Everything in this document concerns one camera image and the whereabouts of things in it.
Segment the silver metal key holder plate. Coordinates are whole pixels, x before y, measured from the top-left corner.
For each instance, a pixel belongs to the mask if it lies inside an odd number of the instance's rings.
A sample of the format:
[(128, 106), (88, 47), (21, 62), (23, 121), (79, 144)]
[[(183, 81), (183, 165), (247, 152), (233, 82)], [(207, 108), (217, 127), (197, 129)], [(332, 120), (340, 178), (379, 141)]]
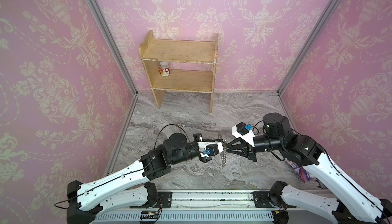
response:
[(221, 159), (222, 159), (222, 167), (224, 168), (226, 166), (226, 163), (227, 163), (227, 152), (226, 152), (227, 140), (224, 140), (220, 133), (218, 133), (218, 139), (221, 140), (222, 147), (223, 147), (223, 150), (220, 153), (220, 156), (221, 156)]

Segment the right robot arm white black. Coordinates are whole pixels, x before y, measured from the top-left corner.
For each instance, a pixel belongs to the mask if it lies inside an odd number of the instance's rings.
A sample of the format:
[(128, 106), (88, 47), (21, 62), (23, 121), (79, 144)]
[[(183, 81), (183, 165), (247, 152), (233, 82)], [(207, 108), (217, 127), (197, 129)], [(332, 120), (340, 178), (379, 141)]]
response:
[(321, 216), (333, 224), (389, 224), (392, 203), (379, 199), (346, 174), (314, 139), (296, 133), (289, 119), (269, 113), (262, 119), (263, 133), (255, 135), (253, 127), (239, 123), (232, 127), (234, 140), (226, 151), (253, 162), (257, 153), (279, 151), (283, 160), (292, 161), (321, 181), (334, 198), (322, 197), (276, 181), (268, 192), (275, 207), (294, 206)]

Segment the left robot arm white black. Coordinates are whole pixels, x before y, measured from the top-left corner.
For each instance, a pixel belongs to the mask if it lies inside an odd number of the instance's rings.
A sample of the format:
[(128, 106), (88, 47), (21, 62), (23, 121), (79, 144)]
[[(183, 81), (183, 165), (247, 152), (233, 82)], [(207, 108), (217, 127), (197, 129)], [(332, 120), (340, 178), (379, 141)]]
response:
[(89, 183), (73, 181), (67, 185), (66, 221), (69, 224), (90, 224), (107, 211), (122, 207), (149, 208), (159, 199), (152, 180), (171, 172), (171, 166), (198, 158), (207, 163), (223, 152), (222, 139), (203, 139), (194, 135), (174, 133), (147, 154), (126, 168)]

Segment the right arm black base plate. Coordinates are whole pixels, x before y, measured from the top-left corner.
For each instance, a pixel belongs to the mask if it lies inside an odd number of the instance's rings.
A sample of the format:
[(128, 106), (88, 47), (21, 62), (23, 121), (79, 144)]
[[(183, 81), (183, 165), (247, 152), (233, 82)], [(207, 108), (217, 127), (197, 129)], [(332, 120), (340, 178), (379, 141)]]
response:
[(255, 208), (295, 208), (295, 206), (286, 204), (280, 195), (270, 194), (268, 191), (254, 191), (251, 193), (250, 199), (253, 201)]

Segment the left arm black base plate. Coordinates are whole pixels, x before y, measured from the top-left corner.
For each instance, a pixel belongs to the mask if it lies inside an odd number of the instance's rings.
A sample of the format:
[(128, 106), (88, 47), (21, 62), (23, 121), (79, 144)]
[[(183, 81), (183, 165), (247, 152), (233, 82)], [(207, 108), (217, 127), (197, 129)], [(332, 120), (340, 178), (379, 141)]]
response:
[(169, 209), (171, 208), (171, 200), (173, 193), (171, 191), (158, 191), (156, 196), (148, 197), (148, 201), (141, 206), (130, 206), (130, 209), (147, 209), (147, 208), (160, 208)]

